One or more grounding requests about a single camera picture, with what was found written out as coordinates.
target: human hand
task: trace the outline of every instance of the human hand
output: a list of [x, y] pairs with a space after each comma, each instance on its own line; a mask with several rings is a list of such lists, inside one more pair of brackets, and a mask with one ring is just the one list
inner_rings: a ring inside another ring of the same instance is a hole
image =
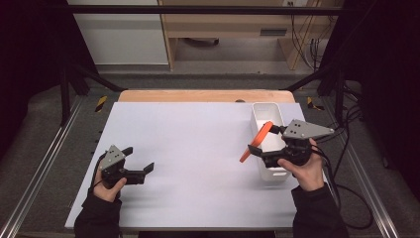
[[123, 188], [123, 186], [126, 184], [127, 179], [121, 178], [112, 188], [107, 188], [105, 184], [102, 181], [102, 172], [101, 170], [98, 170], [96, 172], [95, 177], [95, 186], [93, 187], [93, 194], [102, 200], [106, 200], [109, 202], [114, 202], [115, 196], [117, 193]]
[[[309, 139], [309, 142], [312, 146], [316, 146], [316, 142], [312, 138]], [[279, 159], [277, 163], [294, 174], [303, 190], [311, 191], [324, 186], [322, 158], [315, 153], [311, 154], [308, 162], [303, 166], [294, 165], [285, 159]]]

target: white plastic bin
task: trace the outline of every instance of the white plastic bin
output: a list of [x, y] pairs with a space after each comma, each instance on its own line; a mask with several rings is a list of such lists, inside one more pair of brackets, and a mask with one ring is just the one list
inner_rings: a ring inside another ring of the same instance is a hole
[[[255, 136], [263, 124], [271, 121], [276, 126], [282, 126], [283, 120], [281, 118], [280, 109], [278, 105], [273, 102], [256, 102], [253, 104], [253, 112], [251, 118], [251, 127], [253, 136]], [[263, 152], [278, 151], [285, 147], [281, 135], [268, 133], [265, 139], [260, 144], [259, 148]], [[266, 168], [261, 158], [255, 157], [258, 160], [260, 174], [263, 180], [266, 181], [285, 181], [290, 176], [290, 172], [282, 167]]]

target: white cabinet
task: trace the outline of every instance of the white cabinet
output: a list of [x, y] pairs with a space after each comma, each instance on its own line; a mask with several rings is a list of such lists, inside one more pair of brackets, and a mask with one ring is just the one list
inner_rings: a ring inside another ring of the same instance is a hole
[[[69, 5], [157, 5], [156, 0], [67, 0]], [[95, 64], [168, 64], [158, 14], [74, 14]]]

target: white tabletop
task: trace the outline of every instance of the white tabletop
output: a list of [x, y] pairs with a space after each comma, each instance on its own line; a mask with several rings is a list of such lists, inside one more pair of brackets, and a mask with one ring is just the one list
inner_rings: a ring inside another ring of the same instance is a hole
[[[285, 125], [304, 120], [279, 103]], [[120, 226], [136, 230], [241, 230], [291, 227], [297, 181], [261, 179], [256, 157], [239, 158], [252, 136], [251, 103], [116, 102], [68, 215], [73, 228], [97, 159], [111, 145], [133, 147], [125, 168], [155, 162], [145, 184], [122, 190]]]

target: orange object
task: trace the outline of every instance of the orange object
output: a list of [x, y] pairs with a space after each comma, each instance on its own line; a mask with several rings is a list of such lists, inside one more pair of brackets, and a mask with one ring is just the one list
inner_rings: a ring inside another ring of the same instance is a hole
[[[265, 138], [266, 134], [268, 134], [269, 130], [272, 127], [272, 122], [271, 121], [267, 121], [263, 124], [262, 128], [259, 130], [259, 132], [257, 133], [257, 135], [254, 137], [254, 139], [251, 141], [250, 145], [257, 147], [259, 146], [262, 142], [263, 139]], [[243, 163], [247, 157], [250, 156], [250, 150], [248, 150], [248, 148], [244, 151], [244, 153], [241, 156], [240, 162]]]

